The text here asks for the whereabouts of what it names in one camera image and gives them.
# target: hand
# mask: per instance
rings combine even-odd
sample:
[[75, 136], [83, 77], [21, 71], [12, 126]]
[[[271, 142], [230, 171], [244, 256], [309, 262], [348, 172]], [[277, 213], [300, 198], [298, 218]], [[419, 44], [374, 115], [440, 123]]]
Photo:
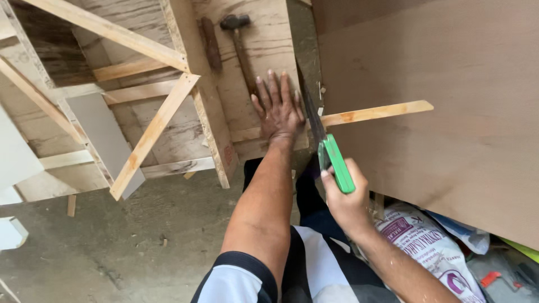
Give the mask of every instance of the hand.
[[368, 182], [353, 159], [345, 159], [344, 162], [356, 186], [356, 190], [350, 194], [343, 194], [338, 188], [332, 174], [335, 172], [333, 167], [322, 171], [321, 177], [326, 189], [329, 211], [345, 232], [349, 235], [358, 234], [374, 228], [369, 215]]
[[295, 91], [294, 101], [290, 92], [288, 74], [281, 75], [281, 89], [277, 84], [277, 76], [272, 70], [268, 70], [268, 86], [262, 78], [257, 77], [258, 93], [262, 99], [262, 104], [256, 95], [251, 95], [254, 109], [260, 117], [262, 137], [272, 144], [281, 140], [290, 140], [293, 143], [303, 131], [305, 116], [301, 110], [301, 102], [298, 91]]

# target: forearm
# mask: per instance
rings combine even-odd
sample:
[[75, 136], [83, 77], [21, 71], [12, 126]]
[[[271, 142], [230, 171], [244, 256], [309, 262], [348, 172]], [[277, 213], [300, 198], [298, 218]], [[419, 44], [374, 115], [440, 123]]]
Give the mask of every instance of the forearm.
[[270, 144], [226, 229], [222, 252], [248, 253], [268, 266], [278, 285], [290, 243], [292, 142]]
[[351, 231], [350, 236], [374, 271], [406, 303], [460, 302], [436, 277], [389, 243], [373, 226]]

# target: red object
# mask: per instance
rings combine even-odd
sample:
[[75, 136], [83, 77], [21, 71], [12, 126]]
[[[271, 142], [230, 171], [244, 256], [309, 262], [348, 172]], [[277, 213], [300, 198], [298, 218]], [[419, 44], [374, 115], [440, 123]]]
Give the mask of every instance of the red object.
[[481, 286], [488, 287], [496, 278], [501, 277], [502, 274], [497, 271], [489, 272], [484, 278], [481, 279]]

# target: green saw handle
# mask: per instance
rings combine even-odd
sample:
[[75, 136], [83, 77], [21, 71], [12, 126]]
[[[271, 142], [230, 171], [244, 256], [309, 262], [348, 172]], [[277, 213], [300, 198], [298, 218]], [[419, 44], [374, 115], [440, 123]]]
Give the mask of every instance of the green saw handle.
[[[335, 138], [332, 134], [328, 134], [326, 138], [320, 142], [320, 145], [318, 146], [318, 157], [320, 159], [321, 166], [324, 162], [327, 162], [324, 160], [324, 158], [329, 158], [331, 165], [333, 165], [333, 168], [335, 169], [335, 181], [337, 182], [341, 192], [344, 194], [349, 194], [356, 190], [352, 177], [350, 176], [348, 168], [346, 167], [346, 163], [344, 162], [341, 152], [338, 149], [337, 142], [335, 142]], [[329, 168], [328, 163], [324, 164], [323, 166], [327, 167], [322, 167], [322, 169]]]

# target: red stamp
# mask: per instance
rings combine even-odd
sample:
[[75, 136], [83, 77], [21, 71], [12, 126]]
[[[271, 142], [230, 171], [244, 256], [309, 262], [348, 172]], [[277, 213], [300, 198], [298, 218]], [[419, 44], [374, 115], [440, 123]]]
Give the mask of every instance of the red stamp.
[[226, 165], [230, 165], [230, 163], [232, 162], [232, 147], [230, 147], [230, 145], [227, 145], [225, 147], [225, 160]]

